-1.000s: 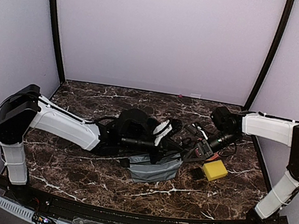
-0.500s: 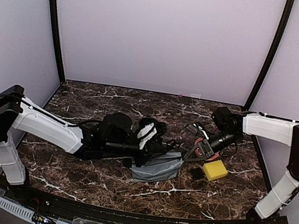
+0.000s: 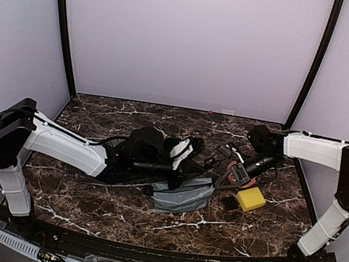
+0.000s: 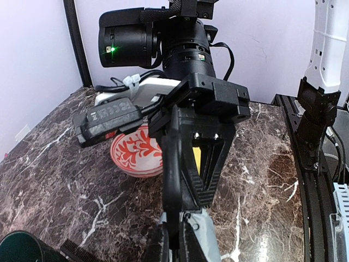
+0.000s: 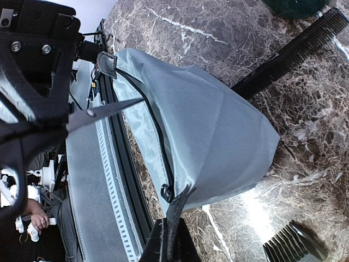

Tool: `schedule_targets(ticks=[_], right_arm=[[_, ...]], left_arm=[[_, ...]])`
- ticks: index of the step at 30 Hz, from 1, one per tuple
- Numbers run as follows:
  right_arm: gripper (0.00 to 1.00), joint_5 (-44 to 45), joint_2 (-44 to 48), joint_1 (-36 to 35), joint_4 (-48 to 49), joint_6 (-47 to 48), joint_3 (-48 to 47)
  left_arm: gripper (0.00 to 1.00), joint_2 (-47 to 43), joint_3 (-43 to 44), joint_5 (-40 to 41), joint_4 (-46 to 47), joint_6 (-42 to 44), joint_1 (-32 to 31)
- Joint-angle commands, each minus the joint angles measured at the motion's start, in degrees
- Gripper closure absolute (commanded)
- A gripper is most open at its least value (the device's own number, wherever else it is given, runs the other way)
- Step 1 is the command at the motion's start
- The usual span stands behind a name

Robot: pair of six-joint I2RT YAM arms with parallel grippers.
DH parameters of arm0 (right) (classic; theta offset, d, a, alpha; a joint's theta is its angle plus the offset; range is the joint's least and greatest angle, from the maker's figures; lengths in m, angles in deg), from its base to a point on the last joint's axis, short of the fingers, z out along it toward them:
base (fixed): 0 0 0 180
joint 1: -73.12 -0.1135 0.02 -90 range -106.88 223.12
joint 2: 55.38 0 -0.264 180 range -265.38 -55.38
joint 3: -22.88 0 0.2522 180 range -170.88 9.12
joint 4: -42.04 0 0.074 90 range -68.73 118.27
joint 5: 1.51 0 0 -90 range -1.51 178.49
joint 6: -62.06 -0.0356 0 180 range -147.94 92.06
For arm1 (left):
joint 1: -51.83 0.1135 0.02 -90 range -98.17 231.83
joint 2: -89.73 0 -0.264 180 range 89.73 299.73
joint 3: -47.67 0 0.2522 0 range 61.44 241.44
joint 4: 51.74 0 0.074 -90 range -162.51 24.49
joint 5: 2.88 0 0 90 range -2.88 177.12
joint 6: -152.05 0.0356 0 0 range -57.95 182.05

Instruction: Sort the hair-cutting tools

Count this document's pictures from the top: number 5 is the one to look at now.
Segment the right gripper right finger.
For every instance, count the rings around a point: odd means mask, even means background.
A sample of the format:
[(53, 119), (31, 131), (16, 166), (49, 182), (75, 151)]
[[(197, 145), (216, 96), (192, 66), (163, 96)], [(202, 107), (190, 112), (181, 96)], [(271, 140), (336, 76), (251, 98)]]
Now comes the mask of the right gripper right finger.
[(173, 261), (175, 262), (200, 262), (188, 227), (183, 218), (179, 221), (177, 236), (173, 250)]

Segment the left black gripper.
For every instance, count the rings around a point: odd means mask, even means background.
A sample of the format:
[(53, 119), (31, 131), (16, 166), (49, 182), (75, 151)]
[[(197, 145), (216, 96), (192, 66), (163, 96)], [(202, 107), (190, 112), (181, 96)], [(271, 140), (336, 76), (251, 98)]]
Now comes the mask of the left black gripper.
[(1, 119), (65, 125), (80, 20), (49, 1), (1, 1)]

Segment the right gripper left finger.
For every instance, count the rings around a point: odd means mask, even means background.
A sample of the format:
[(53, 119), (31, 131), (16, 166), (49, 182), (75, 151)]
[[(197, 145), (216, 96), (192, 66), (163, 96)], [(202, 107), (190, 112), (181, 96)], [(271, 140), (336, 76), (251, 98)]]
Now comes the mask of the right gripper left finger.
[(167, 219), (157, 219), (139, 262), (170, 261), (168, 258), (169, 232)]

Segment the long black-handled scissors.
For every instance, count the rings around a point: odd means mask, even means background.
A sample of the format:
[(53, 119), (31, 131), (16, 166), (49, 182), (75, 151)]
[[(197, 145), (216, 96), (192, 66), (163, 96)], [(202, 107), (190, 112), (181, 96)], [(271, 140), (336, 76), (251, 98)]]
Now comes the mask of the long black-handled scissors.
[(7, 210), (1, 211), (1, 218), (16, 218), (22, 214), (27, 201), (27, 165), (33, 157), (51, 145), (57, 145), (70, 133), (95, 121), (115, 115), (144, 101), (143, 98), (106, 104), (97, 108), (79, 110), (70, 114), (66, 123), (38, 127), (28, 121), (1, 123), (1, 169), (10, 169), (17, 176), (19, 193)]

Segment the black clipper guard comb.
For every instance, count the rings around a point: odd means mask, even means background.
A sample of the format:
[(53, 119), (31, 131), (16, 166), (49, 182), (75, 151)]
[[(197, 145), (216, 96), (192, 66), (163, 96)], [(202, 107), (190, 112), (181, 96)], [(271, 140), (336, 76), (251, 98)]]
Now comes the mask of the black clipper guard comb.
[(296, 221), (290, 221), (263, 244), (268, 262), (325, 261), (328, 248), (317, 234)]

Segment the grey zipper pouch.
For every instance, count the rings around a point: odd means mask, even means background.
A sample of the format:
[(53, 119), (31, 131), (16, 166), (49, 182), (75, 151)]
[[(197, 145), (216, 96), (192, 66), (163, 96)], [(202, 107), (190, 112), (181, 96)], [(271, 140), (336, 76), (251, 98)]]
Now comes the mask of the grey zipper pouch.
[(167, 211), (193, 191), (185, 209), (254, 188), (270, 168), (279, 134), (266, 116), (196, 65), (177, 67), (127, 48), (98, 55), (121, 101), (140, 98), (124, 114)]

